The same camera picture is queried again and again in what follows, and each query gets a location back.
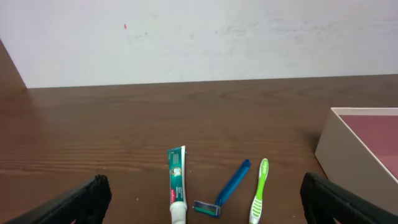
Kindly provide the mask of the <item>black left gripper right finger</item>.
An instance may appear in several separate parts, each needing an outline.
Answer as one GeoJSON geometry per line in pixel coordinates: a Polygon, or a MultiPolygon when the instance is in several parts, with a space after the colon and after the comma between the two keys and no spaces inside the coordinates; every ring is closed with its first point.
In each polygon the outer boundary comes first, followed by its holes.
{"type": "Polygon", "coordinates": [[[314,172],[304,175],[300,196],[308,224],[397,224],[397,215],[373,205],[314,172]]]}

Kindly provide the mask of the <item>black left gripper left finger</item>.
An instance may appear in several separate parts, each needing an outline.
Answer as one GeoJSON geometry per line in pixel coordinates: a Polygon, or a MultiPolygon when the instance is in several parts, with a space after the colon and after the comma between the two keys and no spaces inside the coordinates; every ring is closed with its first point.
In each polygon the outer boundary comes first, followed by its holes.
{"type": "Polygon", "coordinates": [[[111,201],[108,178],[96,175],[81,186],[6,222],[7,224],[102,224],[111,201]]]}

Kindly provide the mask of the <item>green white toothbrush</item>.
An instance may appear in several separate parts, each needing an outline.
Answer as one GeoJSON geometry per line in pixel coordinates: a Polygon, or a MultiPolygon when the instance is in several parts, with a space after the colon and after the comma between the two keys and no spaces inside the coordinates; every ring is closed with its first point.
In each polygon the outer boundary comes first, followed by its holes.
{"type": "Polygon", "coordinates": [[[258,224],[261,219],[263,206],[263,193],[269,173],[269,161],[264,158],[259,166],[257,189],[249,212],[249,224],[258,224]]]}

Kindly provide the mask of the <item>green toothpaste tube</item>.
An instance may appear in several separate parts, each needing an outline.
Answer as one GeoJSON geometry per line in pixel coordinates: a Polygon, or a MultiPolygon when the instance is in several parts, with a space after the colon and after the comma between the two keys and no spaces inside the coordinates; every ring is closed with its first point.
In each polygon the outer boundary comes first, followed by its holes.
{"type": "Polygon", "coordinates": [[[167,151],[170,179],[170,214],[172,224],[186,224],[187,199],[185,193],[185,146],[167,151]]]}

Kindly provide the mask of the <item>blue disposable razor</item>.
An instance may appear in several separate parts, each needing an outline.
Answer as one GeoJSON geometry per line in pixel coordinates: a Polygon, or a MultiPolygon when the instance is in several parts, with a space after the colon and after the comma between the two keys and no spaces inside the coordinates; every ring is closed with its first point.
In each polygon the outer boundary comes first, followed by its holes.
{"type": "Polygon", "coordinates": [[[230,178],[230,180],[218,194],[215,203],[211,204],[195,200],[193,203],[193,209],[196,212],[204,213],[214,218],[219,218],[221,216],[221,207],[228,201],[229,197],[235,191],[236,187],[241,183],[250,167],[250,160],[244,160],[239,169],[234,173],[232,178],[230,178]]]}

